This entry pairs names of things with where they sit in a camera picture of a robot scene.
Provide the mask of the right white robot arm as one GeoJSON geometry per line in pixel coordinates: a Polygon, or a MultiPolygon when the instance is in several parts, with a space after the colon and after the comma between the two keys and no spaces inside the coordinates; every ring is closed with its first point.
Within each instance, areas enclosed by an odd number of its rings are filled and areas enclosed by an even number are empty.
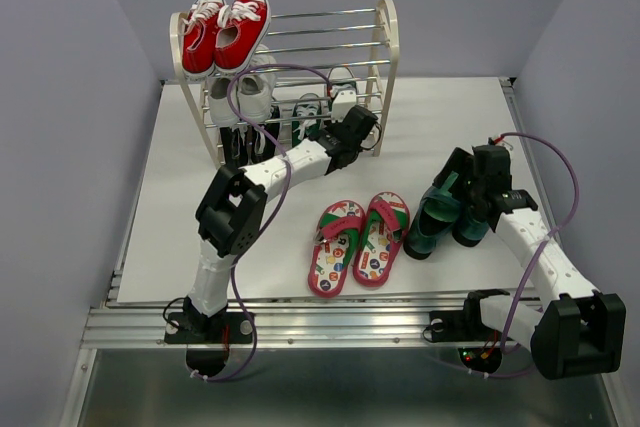
{"type": "Polygon", "coordinates": [[[531,354],[548,380],[615,372],[621,362],[626,307],[604,294],[574,266],[548,229],[533,197],[512,186],[511,157],[497,140],[477,146],[463,165],[455,196],[467,224],[487,224],[509,248],[541,302],[534,309],[522,293],[473,291],[459,310],[433,312],[423,332],[432,343],[514,342],[531,354]]]}

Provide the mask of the green canvas sneaker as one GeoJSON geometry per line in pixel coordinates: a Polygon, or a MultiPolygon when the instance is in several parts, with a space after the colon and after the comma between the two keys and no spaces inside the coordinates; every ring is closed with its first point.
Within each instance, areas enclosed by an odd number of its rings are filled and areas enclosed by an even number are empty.
{"type": "Polygon", "coordinates": [[[349,67],[338,66],[333,67],[327,75],[330,86],[326,88],[326,96],[333,98],[342,90],[353,90],[358,93],[357,80],[349,67]]]}
{"type": "Polygon", "coordinates": [[[298,146],[310,134],[319,130],[323,113],[320,97],[315,93],[306,93],[300,97],[292,112],[291,145],[298,146]]]}

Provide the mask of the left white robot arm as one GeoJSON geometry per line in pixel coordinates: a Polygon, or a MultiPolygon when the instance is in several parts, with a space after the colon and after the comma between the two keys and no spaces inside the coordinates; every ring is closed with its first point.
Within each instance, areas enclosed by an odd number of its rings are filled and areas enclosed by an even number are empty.
{"type": "Polygon", "coordinates": [[[196,209],[200,253],[195,281],[178,312],[163,313],[168,344],[220,343],[227,290],[239,256],[260,236],[267,204],[282,200],[289,188],[326,176],[353,163],[377,124],[361,105],[344,119],[302,140],[285,154],[242,168],[220,167],[196,209]]]}

